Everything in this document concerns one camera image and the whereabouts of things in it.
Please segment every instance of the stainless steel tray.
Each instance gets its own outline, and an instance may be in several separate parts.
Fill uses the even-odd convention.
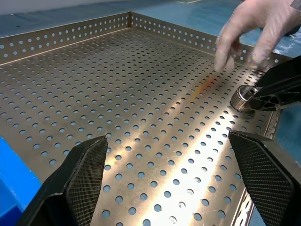
[[[253,204],[227,138],[273,138],[280,112],[239,113],[251,71],[213,71],[216,37],[124,13],[0,39],[1,135],[44,181],[71,148],[106,134],[91,225],[247,225]]]

